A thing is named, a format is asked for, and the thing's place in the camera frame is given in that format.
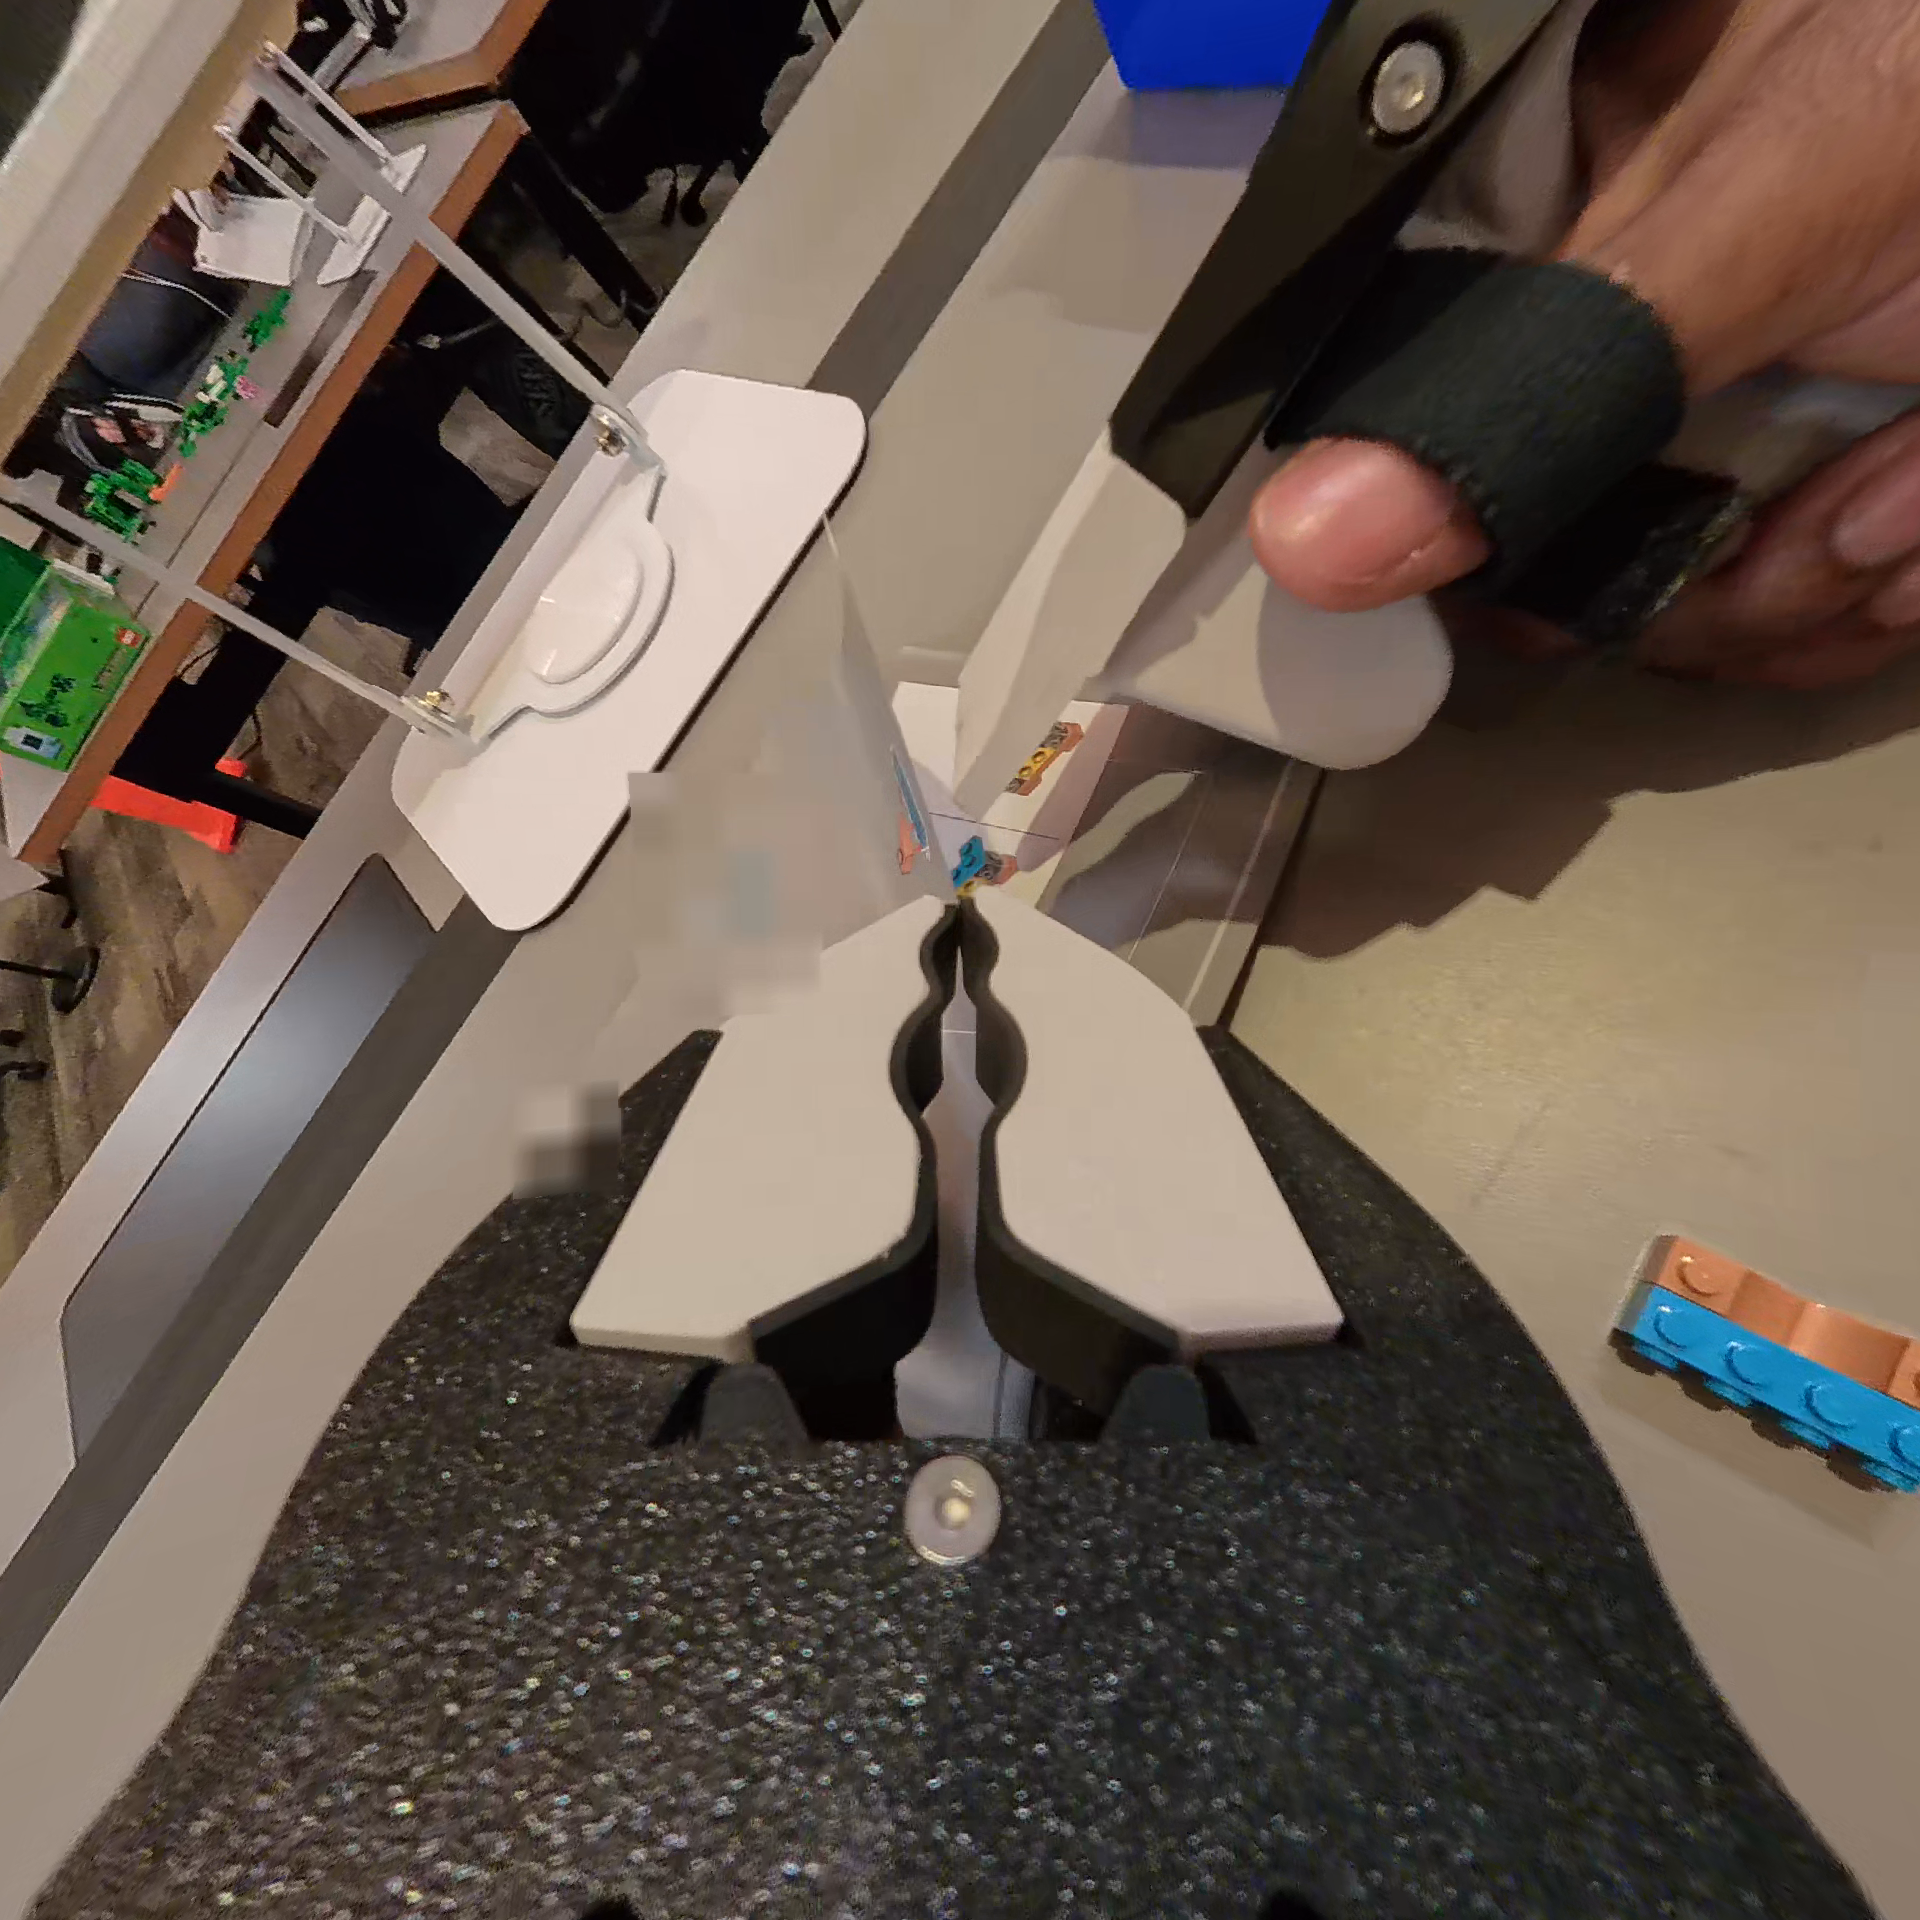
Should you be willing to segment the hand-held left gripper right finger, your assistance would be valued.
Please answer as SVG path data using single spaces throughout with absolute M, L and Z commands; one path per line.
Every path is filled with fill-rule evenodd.
M 975 1014 L 975 1297 L 1098 1418 L 1157 1367 L 1318 1349 L 1346 1316 L 1202 1030 L 1037 906 L 959 903 Z

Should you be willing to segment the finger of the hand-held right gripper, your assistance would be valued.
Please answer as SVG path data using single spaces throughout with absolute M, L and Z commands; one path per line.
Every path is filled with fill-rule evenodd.
M 982 814 L 1112 657 L 1188 534 L 1182 504 L 1103 426 L 957 678 L 951 788 Z

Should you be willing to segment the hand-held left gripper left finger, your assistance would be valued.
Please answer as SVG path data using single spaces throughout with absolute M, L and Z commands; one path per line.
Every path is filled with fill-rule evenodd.
M 728 1020 L 570 1312 L 586 1352 L 771 1374 L 816 1437 L 904 1437 L 954 1198 L 955 903 L 911 900 Z

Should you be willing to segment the clear plastic bag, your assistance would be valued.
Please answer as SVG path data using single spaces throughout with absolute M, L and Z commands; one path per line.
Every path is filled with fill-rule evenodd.
M 954 903 L 914 758 L 882 682 L 858 599 L 828 534 L 831 638 L 776 711 L 724 722 L 634 786 L 631 850 L 645 892 L 627 1041 L 651 1060 L 693 1036 L 717 1040 L 808 982 L 828 945 L 919 898 Z M 904 1437 L 959 1448 L 1027 1437 L 1039 1382 L 997 1344 L 975 1297 L 975 1145 L 989 1101 L 975 1081 L 975 1014 L 959 953 L 947 1017 L 947 1081 L 936 1104 L 951 1178 L 954 1263 L 940 1326 L 901 1370 Z M 802 1450 L 816 1437 L 771 1374 L 699 1367 L 667 1415 L 667 1448 Z

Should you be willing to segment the wood-edged grey desk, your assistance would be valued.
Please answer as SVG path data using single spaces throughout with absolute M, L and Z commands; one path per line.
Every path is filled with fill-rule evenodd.
M 236 400 L 183 461 L 136 549 L 298 639 L 319 613 L 390 632 L 352 671 L 410 695 L 518 514 L 459 458 L 446 421 L 477 421 L 499 461 L 534 456 L 464 378 L 507 336 L 474 333 L 482 308 L 392 231 L 339 286 L 303 274 L 275 333 L 250 345 L 270 304 L 254 297 L 221 338 L 259 400 Z M 149 642 L 71 765 L 4 753 L 6 850 L 52 866 L 109 776 L 301 836 L 311 806 L 219 773 L 285 655 L 136 568 L 114 566 L 111 585 Z

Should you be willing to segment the person's right hand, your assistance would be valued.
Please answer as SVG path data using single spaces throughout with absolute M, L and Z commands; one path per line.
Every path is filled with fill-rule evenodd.
M 1597 5 L 1573 68 L 1589 196 L 1559 258 L 1666 321 L 1694 398 L 1791 370 L 1914 388 L 1918 5 Z M 1322 439 L 1262 489 L 1266 575 L 1328 613 L 1464 580 L 1491 549 L 1407 454 Z M 1658 673 L 1821 690 L 1916 653 L 1918 425 L 1813 469 L 1639 639 Z

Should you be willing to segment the blue plastic bin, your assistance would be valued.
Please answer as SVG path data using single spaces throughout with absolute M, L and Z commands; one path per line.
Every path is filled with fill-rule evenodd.
M 1093 1 L 1133 93 L 1287 89 L 1332 1 Z

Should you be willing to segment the white desktop stand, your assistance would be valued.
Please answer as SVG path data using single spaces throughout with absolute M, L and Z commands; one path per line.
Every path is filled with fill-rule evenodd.
M 6 480 L 4 501 L 402 719 L 395 804 L 496 927 L 540 927 L 580 889 L 631 810 L 634 782 L 660 773 L 826 527 L 867 450 L 867 418 L 846 398 L 694 370 L 618 398 L 390 180 L 390 153 L 284 50 L 266 46 L 250 79 L 379 206 L 390 232 L 432 253 L 586 396 L 588 465 L 486 602 L 453 688 L 407 696 L 48 495 Z

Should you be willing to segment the copper and blue brick assembly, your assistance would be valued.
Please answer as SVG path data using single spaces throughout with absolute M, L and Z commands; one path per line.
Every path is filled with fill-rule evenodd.
M 1918 1340 L 1683 1233 L 1654 1239 L 1611 1326 L 1643 1370 L 1893 1494 L 1918 1490 Z

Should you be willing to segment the black office chair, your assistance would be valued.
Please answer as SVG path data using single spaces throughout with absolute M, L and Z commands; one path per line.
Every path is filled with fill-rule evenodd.
M 527 30 L 507 95 L 559 176 L 603 212 L 623 212 L 667 176 L 662 223 L 703 225 L 703 194 L 743 180 L 771 132 L 765 105 L 791 62 L 830 39 L 831 5 L 552 1 Z

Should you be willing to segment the orange floor object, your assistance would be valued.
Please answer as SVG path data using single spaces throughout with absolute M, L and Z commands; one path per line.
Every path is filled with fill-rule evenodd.
M 103 780 L 88 806 L 104 815 L 178 832 L 221 857 L 237 850 L 237 842 L 251 830 L 295 841 L 308 836 L 319 821 L 319 809 L 270 791 L 254 782 L 251 773 L 246 758 L 221 756 L 215 762 L 207 791 L 197 800 L 109 776 Z

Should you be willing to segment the small white stand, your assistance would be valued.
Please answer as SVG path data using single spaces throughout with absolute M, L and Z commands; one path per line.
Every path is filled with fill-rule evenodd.
M 350 215 L 325 212 L 262 158 L 237 145 L 230 158 L 259 191 L 219 183 L 174 191 L 174 206 L 191 229 L 199 272 L 277 290 L 301 281 L 328 290 L 368 265 L 392 218 L 381 204 L 364 196 Z

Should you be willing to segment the green toy box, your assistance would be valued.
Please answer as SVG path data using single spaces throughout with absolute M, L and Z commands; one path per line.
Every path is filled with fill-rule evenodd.
M 3 541 L 3 753 L 67 773 L 150 642 L 109 580 Z

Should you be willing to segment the green toy brick pieces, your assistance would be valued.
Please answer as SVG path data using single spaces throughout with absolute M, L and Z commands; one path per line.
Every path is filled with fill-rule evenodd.
M 215 352 L 183 401 L 103 400 L 96 421 L 120 433 L 82 487 L 82 517 L 124 538 L 139 538 L 158 506 L 176 490 L 186 463 L 242 405 L 260 401 L 251 376 L 256 356 L 284 330 L 295 290 L 260 297 L 242 317 L 236 342 Z

